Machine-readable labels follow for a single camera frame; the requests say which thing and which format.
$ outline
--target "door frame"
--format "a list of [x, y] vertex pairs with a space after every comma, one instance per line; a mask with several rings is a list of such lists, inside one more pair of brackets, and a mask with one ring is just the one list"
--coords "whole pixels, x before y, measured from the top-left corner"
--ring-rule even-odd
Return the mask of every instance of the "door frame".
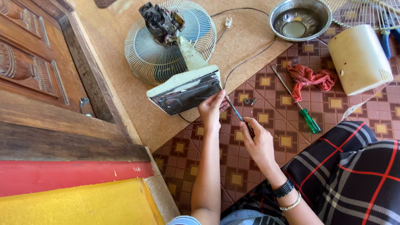
[[[4, 146], [0, 149], [0, 160], [57, 161], [56, 158], [59, 155], [54, 154], [60, 153], [64, 155], [58, 159], [61, 161], [66, 159], [150, 161], [146, 148], [137, 144], [137, 142], [141, 144], [137, 134], [128, 131], [124, 123], [127, 118], [123, 119], [113, 101], [107, 80], [100, 71], [86, 42], [84, 32], [80, 28], [80, 21], [77, 21], [73, 15], [73, 7], [66, 0], [32, 0], [32, 2], [60, 23], [77, 72], [97, 118], [78, 113], [72, 115], [71, 113], [74, 112], [69, 110], [48, 104], [43, 105], [42, 102], [0, 90], [3, 96], [8, 95], [3, 99], [0, 98], [0, 133], [5, 135], [0, 138], [0, 146]], [[32, 111], [27, 105], [39, 110]], [[28, 136], [21, 131], [29, 131]], [[37, 146], [39, 139], [42, 143], [41, 148]], [[76, 149], [74, 149], [76, 145], [71, 144], [74, 140], [79, 143]], [[97, 142], [108, 147], [93, 148]], [[68, 152], [71, 147], [76, 155], [70, 155], [72, 153]]]

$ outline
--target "metal door latch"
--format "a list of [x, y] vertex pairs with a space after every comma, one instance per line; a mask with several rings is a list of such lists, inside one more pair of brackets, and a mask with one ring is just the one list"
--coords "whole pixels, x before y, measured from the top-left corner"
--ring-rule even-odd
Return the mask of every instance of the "metal door latch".
[[[82, 106], [89, 104], [89, 102], [90, 102], [90, 101], [89, 101], [88, 98], [81, 98], [81, 99], [80, 99], [80, 101], [79, 101], [80, 113], [83, 114], [83, 112], [82, 112]], [[86, 116], [88, 116], [88, 117], [92, 117], [92, 115], [91, 115], [90, 113], [84, 114], [84, 115], [86, 115]]]

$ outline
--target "red cloth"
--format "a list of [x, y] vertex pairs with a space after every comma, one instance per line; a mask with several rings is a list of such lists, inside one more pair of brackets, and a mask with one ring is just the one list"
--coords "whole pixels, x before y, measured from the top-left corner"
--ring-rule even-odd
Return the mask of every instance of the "red cloth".
[[338, 76], [329, 70], [319, 70], [314, 74], [312, 69], [302, 65], [295, 65], [294, 68], [288, 65], [287, 69], [296, 82], [292, 90], [294, 102], [301, 101], [300, 89], [303, 85], [316, 84], [322, 90], [330, 90], [338, 79]]

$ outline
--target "person's left hand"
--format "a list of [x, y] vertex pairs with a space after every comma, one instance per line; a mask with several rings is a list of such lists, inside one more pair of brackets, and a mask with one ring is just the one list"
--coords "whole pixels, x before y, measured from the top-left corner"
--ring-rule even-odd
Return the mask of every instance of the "person's left hand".
[[210, 96], [199, 105], [198, 110], [205, 128], [221, 128], [221, 124], [219, 123], [220, 113], [229, 107], [229, 103], [225, 99], [225, 94], [225, 90], [222, 90]]

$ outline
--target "plaid skirt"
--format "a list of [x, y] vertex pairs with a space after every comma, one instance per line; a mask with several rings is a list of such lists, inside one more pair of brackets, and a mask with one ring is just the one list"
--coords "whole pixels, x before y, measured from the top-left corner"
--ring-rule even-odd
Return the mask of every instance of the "plaid skirt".
[[[397, 141], [377, 141], [363, 122], [341, 122], [282, 167], [325, 224], [400, 224]], [[284, 213], [267, 180], [221, 214], [252, 209]]]

